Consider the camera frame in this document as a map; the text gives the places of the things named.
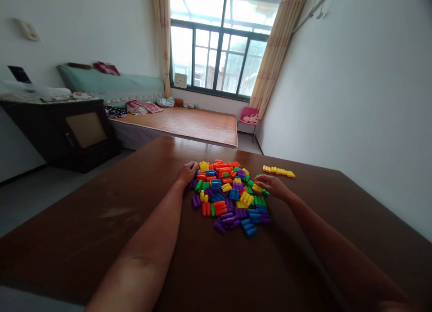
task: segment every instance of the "curtain rod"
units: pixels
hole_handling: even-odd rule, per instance
[[[318,0],[318,2],[314,5],[312,10],[299,22],[299,24],[296,25],[296,27],[293,29],[292,33],[296,33],[298,29],[307,21],[307,19],[316,11],[316,9],[323,3],[325,0]]]

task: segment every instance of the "bamboo mat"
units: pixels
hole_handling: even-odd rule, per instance
[[[237,147],[235,115],[202,109],[165,107],[163,112],[133,116],[128,113],[119,122]]]

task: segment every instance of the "wooden table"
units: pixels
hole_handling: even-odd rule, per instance
[[[416,302],[431,306],[432,245],[339,171],[159,137],[0,239],[1,284],[86,304],[186,162],[238,161],[281,177]],[[270,225],[222,236],[184,194],[179,237],[155,310],[336,311],[289,208],[269,197]]]

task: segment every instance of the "white wall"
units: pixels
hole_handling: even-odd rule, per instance
[[[12,18],[31,22],[41,42],[22,37]],[[21,66],[34,83],[61,87],[56,66],[114,63],[124,73],[160,76],[151,0],[0,0],[0,80]],[[41,156],[0,111],[0,181],[40,166]]]
[[[262,150],[342,171],[432,241],[432,0],[327,0],[324,13],[292,39]]]

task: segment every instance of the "left hand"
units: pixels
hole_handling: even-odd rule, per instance
[[[199,169],[197,162],[191,161],[183,165],[177,174],[177,181],[180,182],[184,187],[186,187],[189,182],[194,178],[195,172]]]

